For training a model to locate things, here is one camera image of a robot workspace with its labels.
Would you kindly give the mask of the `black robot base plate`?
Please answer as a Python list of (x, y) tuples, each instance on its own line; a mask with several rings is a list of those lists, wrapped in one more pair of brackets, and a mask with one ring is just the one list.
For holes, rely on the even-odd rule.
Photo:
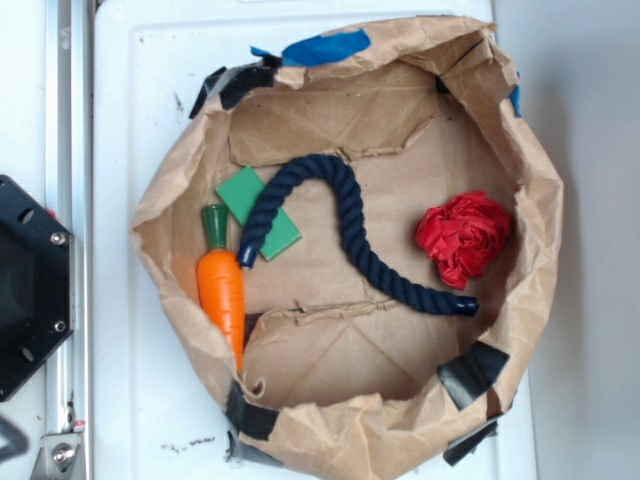
[(1, 177), (1, 400), (10, 400), (69, 337), (71, 233)]

